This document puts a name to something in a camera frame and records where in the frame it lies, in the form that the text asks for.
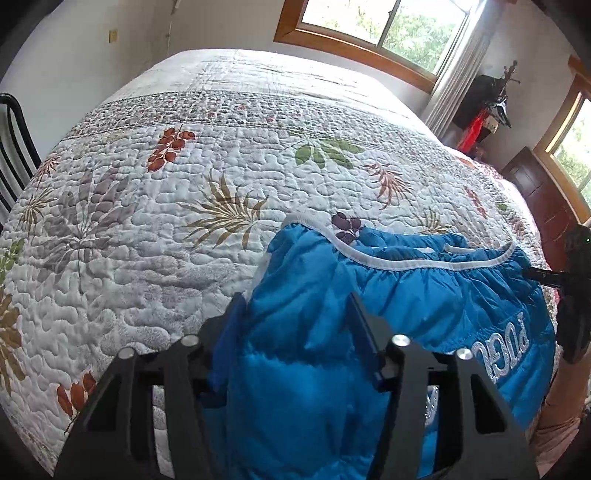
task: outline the white wall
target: white wall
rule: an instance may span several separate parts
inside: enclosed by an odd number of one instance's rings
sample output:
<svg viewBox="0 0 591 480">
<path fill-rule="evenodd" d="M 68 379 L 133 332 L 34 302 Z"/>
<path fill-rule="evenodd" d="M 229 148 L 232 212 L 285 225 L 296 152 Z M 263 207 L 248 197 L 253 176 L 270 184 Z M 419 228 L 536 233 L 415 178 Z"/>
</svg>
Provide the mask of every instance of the white wall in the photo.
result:
<svg viewBox="0 0 591 480">
<path fill-rule="evenodd" d="M 21 103 L 42 159 L 88 111 L 153 65 L 171 6 L 170 0 L 65 0 L 42 20 L 0 83 Z M 112 28 L 119 40 L 109 44 Z"/>
<path fill-rule="evenodd" d="M 170 54 L 195 48 L 245 48 L 318 60 L 368 74 L 389 88 L 415 113 L 429 96 L 379 70 L 309 48 L 274 43 L 284 0 L 183 0 L 173 19 Z M 165 58 L 166 49 L 158 52 Z"/>
<path fill-rule="evenodd" d="M 573 83 L 571 54 L 573 47 L 562 32 L 530 0 L 506 6 L 481 67 L 482 73 L 500 77 L 503 65 L 519 62 L 515 78 L 521 85 L 507 87 L 513 128 L 499 127 L 484 142 L 498 170 L 523 147 L 534 148 L 548 130 Z"/>
</svg>

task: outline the wooden window frame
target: wooden window frame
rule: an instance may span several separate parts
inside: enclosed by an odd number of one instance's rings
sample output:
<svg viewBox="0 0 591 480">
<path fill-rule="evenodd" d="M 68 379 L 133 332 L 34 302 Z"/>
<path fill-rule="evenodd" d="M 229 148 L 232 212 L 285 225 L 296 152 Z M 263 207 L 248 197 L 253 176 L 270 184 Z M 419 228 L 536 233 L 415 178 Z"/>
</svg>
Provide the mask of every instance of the wooden window frame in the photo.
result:
<svg viewBox="0 0 591 480">
<path fill-rule="evenodd" d="M 564 197 L 570 203 L 573 212 L 580 223 L 585 223 L 591 219 L 591 209 L 579 189 L 570 178 L 569 174 L 562 168 L 560 163 L 549 153 L 556 144 L 564 140 L 564 136 L 573 126 L 580 106 L 585 99 L 591 100 L 591 77 L 587 77 L 583 64 L 575 57 L 569 60 L 569 66 L 576 72 L 574 82 L 560 107 L 554 121 L 549 129 L 540 139 L 534 148 L 535 156 L 548 171 L 554 182 L 561 190 Z"/>
<path fill-rule="evenodd" d="M 329 28 L 303 24 L 301 19 L 308 0 L 285 0 L 274 41 L 313 48 L 357 61 L 389 73 L 410 85 L 431 93 L 437 76 L 412 62 L 375 45 Z"/>
</svg>

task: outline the floral bedspread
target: floral bedspread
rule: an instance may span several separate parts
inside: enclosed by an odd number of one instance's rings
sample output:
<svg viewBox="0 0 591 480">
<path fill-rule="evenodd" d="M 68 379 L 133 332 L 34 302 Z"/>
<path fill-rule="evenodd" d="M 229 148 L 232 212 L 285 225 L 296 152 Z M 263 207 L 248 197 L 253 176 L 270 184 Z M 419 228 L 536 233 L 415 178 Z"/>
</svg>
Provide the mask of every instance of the floral bedspread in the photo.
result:
<svg viewBox="0 0 591 480">
<path fill-rule="evenodd" d="M 136 82 L 76 125 L 1 235 L 0 403 L 48 471 L 117 351 L 165 349 L 220 314 L 290 212 L 314 211 L 345 242 L 362 225 L 514 240 L 545 266 L 495 179 L 449 154 L 374 80 L 272 54 L 190 54 L 185 89 Z M 244 72 L 261 68 L 272 77 L 249 83 Z M 315 82 L 334 97 L 314 96 Z M 388 111 L 364 103 L 368 89 Z M 162 406 L 160 393 L 166 465 Z"/>
</svg>

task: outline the blue garment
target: blue garment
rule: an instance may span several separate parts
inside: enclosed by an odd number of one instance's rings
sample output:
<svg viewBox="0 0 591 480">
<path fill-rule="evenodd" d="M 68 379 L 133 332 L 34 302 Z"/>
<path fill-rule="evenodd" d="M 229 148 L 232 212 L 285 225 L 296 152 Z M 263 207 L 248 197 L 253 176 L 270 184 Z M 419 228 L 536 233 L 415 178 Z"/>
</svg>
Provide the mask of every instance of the blue garment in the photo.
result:
<svg viewBox="0 0 591 480">
<path fill-rule="evenodd" d="M 226 477 L 366 478 L 389 394 L 374 390 L 344 326 L 352 291 L 393 332 L 429 350 L 472 348 L 526 428 L 553 367 L 544 297 L 523 278 L 530 263 L 515 245 L 466 247 L 452 233 L 371 228 L 350 247 L 312 219 L 290 215 L 268 247 L 240 327 L 225 413 L 210 422 Z M 437 421 L 430 420 L 421 475 L 433 467 Z"/>
</svg>

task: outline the metal screw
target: metal screw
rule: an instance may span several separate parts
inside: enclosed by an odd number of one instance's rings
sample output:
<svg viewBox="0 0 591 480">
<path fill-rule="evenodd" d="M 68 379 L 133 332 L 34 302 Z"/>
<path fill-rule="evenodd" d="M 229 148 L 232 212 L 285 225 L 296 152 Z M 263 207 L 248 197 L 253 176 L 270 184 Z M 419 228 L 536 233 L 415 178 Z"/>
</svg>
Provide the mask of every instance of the metal screw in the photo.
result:
<svg viewBox="0 0 591 480">
<path fill-rule="evenodd" d="M 471 360 L 474 358 L 472 351 L 468 348 L 459 348 L 456 350 L 456 355 L 460 360 Z"/>
<path fill-rule="evenodd" d="M 130 346 L 126 346 L 126 347 L 122 348 L 121 350 L 119 350 L 119 353 L 117 354 L 117 356 L 119 358 L 121 358 L 122 360 L 127 360 L 128 358 L 132 358 L 134 355 L 135 355 L 135 350 Z"/>
<path fill-rule="evenodd" d="M 392 343 L 396 346 L 409 346 L 410 338 L 408 338 L 406 335 L 394 335 L 392 337 Z"/>
<path fill-rule="evenodd" d="M 185 335 L 181 338 L 181 343 L 184 346 L 196 346 L 199 344 L 199 337 L 197 335 Z"/>
</svg>

